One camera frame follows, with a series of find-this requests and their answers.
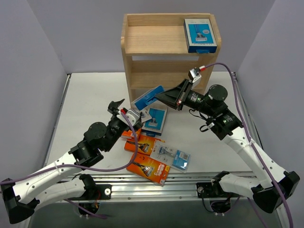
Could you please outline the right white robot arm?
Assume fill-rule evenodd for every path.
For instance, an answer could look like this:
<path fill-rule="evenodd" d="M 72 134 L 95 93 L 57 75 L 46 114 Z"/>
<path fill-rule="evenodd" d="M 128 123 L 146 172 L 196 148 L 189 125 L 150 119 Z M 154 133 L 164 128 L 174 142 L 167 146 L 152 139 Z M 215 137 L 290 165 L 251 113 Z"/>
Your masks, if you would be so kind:
<path fill-rule="evenodd" d="M 254 178 L 235 176 L 222 171 L 211 180 L 216 196 L 234 193 L 252 199 L 264 212 L 273 213 L 295 191 L 299 175 L 287 172 L 275 163 L 252 139 L 246 138 L 243 123 L 225 103 L 228 92 L 221 85 L 212 85 L 205 95 L 192 90 L 185 79 L 172 89 L 158 93 L 158 101 L 175 110 L 187 106 L 207 116 L 207 129 L 232 148 L 254 173 Z"/>

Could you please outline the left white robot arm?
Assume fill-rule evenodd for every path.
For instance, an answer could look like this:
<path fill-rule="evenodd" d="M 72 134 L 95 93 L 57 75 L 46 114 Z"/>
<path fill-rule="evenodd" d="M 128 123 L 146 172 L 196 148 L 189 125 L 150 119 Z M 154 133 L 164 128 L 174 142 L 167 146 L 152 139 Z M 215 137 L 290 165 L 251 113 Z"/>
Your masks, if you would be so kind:
<path fill-rule="evenodd" d="M 136 132 L 142 127 L 142 114 L 134 109 L 120 109 L 123 100 L 112 101 L 108 124 L 95 122 L 84 133 L 83 140 L 60 158 L 39 171 L 21 179 L 0 183 L 3 202 L 10 224 L 20 223 L 38 209 L 70 198 L 93 198 L 97 185 L 84 170 L 91 170 L 109 152 L 123 132 Z"/>

